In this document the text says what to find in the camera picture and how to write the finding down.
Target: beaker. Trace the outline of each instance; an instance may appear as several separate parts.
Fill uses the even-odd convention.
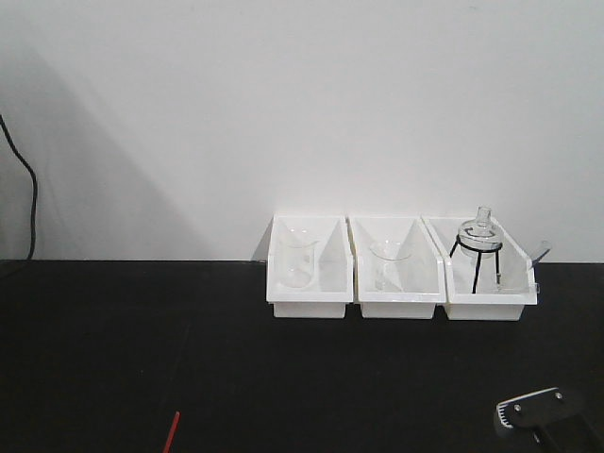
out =
[[[287,232],[287,237],[279,240],[279,281],[290,288],[304,288],[314,276],[314,255],[318,241],[312,239],[306,229],[288,228]]]
[[[376,290],[383,292],[402,292],[401,278],[403,262],[411,256],[403,250],[399,241],[375,241],[369,246],[373,253],[373,278]]]

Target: black cable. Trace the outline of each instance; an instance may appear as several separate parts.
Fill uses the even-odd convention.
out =
[[[31,258],[34,256],[34,251],[36,250],[36,206],[38,205],[38,178],[36,177],[36,172],[34,172],[33,168],[31,168],[31,166],[27,163],[27,160],[25,160],[19,150],[17,150],[15,143],[10,137],[10,133],[8,132],[4,118],[2,118],[2,114],[0,114],[0,127],[2,127],[4,136],[7,138],[8,146],[10,146],[12,154],[14,154],[15,157],[23,164],[31,176],[33,194],[31,196],[31,213],[29,217],[29,253],[27,254],[27,259],[31,260]]]

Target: glassware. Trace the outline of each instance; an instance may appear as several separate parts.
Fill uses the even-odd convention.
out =
[[[277,254],[280,282],[290,288],[304,288],[314,276],[314,255],[318,241],[306,229],[288,228],[287,237],[279,240]]]
[[[491,208],[481,206],[475,219],[463,222],[458,229],[458,235],[462,247],[461,250],[468,257],[474,258],[476,251],[489,253],[501,248],[503,234],[501,229],[491,220]],[[484,255],[483,258],[490,258],[493,254]]]
[[[374,284],[376,290],[386,292],[403,291],[400,264],[408,257],[398,241],[375,241],[369,246],[374,255]]]

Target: black table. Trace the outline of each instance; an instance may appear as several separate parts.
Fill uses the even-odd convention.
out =
[[[520,322],[273,318],[265,266],[34,261],[0,280],[0,451],[531,452],[495,403],[581,390],[604,432],[604,265]]]

